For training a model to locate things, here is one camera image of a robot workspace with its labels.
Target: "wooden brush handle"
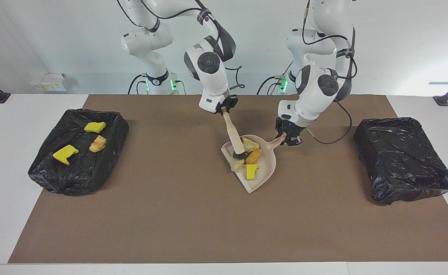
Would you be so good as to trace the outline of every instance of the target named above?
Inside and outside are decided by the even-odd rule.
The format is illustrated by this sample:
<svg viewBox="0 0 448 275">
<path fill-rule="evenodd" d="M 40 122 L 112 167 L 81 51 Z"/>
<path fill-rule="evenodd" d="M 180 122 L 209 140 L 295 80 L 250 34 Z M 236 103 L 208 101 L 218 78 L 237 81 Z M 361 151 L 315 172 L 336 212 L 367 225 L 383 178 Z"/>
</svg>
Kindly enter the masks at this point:
<svg viewBox="0 0 448 275">
<path fill-rule="evenodd" d="M 226 108 L 222 109 L 222 116 L 224 116 L 224 120 L 226 121 L 227 134 L 229 135 L 229 139 L 231 140 L 234 152 L 236 152 L 236 154 L 238 155 L 244 153 L 245 148 L 243 146 L 243 143 L 241 142 L 241 138 L 239 137 L 238 130 L 236 130 L 236 127 L 234 127 L 234 124 L 232 123 L 231 117 L 226 111 Z"/>
</svg>

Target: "trash bag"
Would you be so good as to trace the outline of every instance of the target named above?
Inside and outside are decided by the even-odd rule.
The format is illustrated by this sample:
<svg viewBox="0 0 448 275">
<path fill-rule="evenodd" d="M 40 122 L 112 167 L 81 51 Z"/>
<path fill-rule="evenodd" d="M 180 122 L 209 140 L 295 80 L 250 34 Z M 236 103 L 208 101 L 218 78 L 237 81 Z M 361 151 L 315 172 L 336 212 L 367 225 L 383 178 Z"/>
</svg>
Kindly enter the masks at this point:
<svg viewBox="0 0 448 275">
<path fill-rule="evenodd" d="M 97 153 L 89 150 L 99 134 L 87 133 L 89 122 L 105 122 L 100 135 L 107 139 L 105 148 Z M 39 149 L 29 169 L 29 177 L 52 193 L 68 196 L 85 195 L 101 188 L 117 163 L 128 123 L 116 112 L 67 110 Z M 53 153 L 67 146 L 79 152 L 72 155 L 66 165 L 53 157 Z"/>
<path fill-rule="evenodd" d="M 448 192 L 448 169 L 417 120 L 363 120 L 355 142 L 372 180 L 374 201 L 391 205 Z"/>
</svg>

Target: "yellow food piece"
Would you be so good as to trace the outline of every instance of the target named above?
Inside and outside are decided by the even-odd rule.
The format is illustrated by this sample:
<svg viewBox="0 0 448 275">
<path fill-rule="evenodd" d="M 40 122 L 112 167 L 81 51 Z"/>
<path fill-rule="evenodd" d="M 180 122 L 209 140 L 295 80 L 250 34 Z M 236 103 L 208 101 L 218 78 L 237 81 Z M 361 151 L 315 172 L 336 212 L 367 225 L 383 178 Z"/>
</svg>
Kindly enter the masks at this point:
<svg viewBox="0 0 448 275">
<path fill-rule="evenodd" d="M 97 138 L 93 141 L 93 143 L 90 145 L 90 151 L 93 153 L 102 151 L 102 149 L 105 148 L 105 143 L 107 142 L 107 139 L 103 136 L 97 136 Z"/>
<path fill-rule="evenodd" d="M 247 139 L 246 137 L 242 137 L 241 141 L 243 142 L 243 147 L 245 148 L 246 153 L 251 153 L 256 149 L 259 149 L 259 144 L 250 139 Z"/>
<path fill-rule="evenodd" d="M 54 153 L 53 158 L 59 160 L 60 162 L 63 162 L 66 165 L 70 165 L 70 162 L 68 162 L 68 158 L 77 153 L 78 150 L 76 148 L 71 145 L 67 145 Z"/>
<path fill-rule="evenodd" d="M 247 164 L 246 165 L 246 180 L 254 180 L 256 170 L 259 168 L 259 165 L 257 164 Z"/>
<path fill-rule="evenodd" d="M 241 166 L 243 166 L 245 164 L 245 160 L 236 160 L 236 159 L 232 159 L 232 164 L 231 167 L 234 168 L 233 171 L 237 171 Z"/>
<path fill-rule="evenodd" d="M 256 149 L 248 155 L 246 158 L 246 164 L 255 164 L 259 158 L 261 158 L 261 151 Z"/>
<path fill-rule="evenodd" d="M 85 132 L 99 134 L 106 126 L 105 122 L 90 122 L 85 126 Z"/>
</svg>

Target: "white dustpan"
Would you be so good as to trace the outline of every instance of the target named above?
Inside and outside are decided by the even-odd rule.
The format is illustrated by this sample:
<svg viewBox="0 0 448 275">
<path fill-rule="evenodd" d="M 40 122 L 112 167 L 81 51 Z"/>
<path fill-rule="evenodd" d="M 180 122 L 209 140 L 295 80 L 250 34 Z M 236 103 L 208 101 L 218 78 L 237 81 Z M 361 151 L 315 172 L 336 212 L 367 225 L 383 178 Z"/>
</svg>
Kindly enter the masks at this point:
<svg viewBox="0 0 448 275">
<path fill-rule="evenodd" d="M 243 186 L 246 188 L 248 193 L 253 192 L 258 189 L 263 183 L 265 183 L 275 171 L 275 167 L 277 166 L 277 160 L 275 158 L 275 153 L 273 151 L 274 148 L 280 145 L 282 141 L 285 139 L 285 136 L 281 136 L 278 139 L 275 139 L 272 142 L 266 142 L 259 136 L 254 136 L 252 134 L 247 134 L 243 136 L 247 139 L 250 139 L 257 144 L 259 144 L 259 149 L 262 152 L 261 158 L 256 162 L 259 165 L 259 169 L 256 171 L 255 179 L 246 180 L 246 165 L 243 165 L 238 170 L 234 171 L 238 179 L 241 181 Z M 226 157 L 229 164 L 232 165 L 232 154 L 234 153 L 234 148 L 231 144 L 231 141 L 224 144 L 221 148 L 222 153 Z"/>
</svg>

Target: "yellow sponge piece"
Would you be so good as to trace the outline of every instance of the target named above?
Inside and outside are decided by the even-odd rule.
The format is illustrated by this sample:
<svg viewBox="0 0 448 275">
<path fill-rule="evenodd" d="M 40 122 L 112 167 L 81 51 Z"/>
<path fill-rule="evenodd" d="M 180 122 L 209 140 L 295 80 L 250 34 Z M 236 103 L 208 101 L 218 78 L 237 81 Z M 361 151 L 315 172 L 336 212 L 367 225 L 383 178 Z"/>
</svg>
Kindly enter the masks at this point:
<svg viewBox="0 0 448 275">
<path fill-rule="evenodd" d="M 258 164 L 247 164 L 246 165 L 246 180 L 254 180 L 256 170 L 259 168 Z"/>
<path fill-rule="evenodd" d="M 106 126 L 105 122 L 90 122 L 85 126 L 85 132 L 99 134 Z"/>
<path fill-rule="evenodd" d="M 78 150 L 74 148 L 73 146 L 67 145 L 60 150 L 58 150 L 56 153 L 53 154 L 53 157 L 60 162 L 63 162 L 66 165 L 70 165 L 70 162 L 68 162 L 67 158 L 71 157 L 74 154 L 77 154 Z"/>
</svg>

